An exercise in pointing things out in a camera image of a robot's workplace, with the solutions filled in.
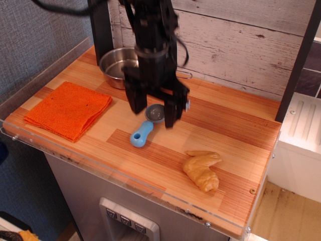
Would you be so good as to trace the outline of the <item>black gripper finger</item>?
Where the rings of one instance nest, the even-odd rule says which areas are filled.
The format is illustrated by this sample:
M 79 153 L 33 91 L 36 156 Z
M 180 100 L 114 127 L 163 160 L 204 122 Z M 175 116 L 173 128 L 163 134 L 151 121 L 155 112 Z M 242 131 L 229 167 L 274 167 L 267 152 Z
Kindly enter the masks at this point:
M 126 87 L 125 93 L 131 110 L 135 114 L 142 112 L 147 106 L 147 92 L 144 87 Z
M 187 97 L 169 97 L 164 101 L 165 104 L 165 126 L 172 128 L 174 123 L 182 116 L 183 111 L 187 110 Z

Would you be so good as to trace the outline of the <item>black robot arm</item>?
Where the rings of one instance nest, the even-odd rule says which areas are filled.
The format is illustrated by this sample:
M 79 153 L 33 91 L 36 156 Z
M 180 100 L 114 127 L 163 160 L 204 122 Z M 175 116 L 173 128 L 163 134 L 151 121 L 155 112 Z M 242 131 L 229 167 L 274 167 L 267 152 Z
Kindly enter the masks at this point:
M 178 16 L 171 1 L 120 1 L 135 35 L 138 67 L 124 67 L 124 86 L 131 110 L 138 114 L 147 96 L 164 101 L 165 125 L 182 116 L 190 90 L 177 78 Z

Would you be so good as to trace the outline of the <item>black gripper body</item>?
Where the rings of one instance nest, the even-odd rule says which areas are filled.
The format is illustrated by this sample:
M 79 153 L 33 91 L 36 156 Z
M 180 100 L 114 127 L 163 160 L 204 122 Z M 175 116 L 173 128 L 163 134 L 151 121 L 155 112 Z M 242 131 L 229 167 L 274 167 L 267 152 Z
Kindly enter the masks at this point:
M 151 95 L 165 101 L 169 97 L 187 97 L 190 90 L 176 76 L 177 54 L 166 54 L 160 58 L 142 58 L 138 56 L 138 65 L 123 67 L 124 85 L 144 87 L 147 96 Z

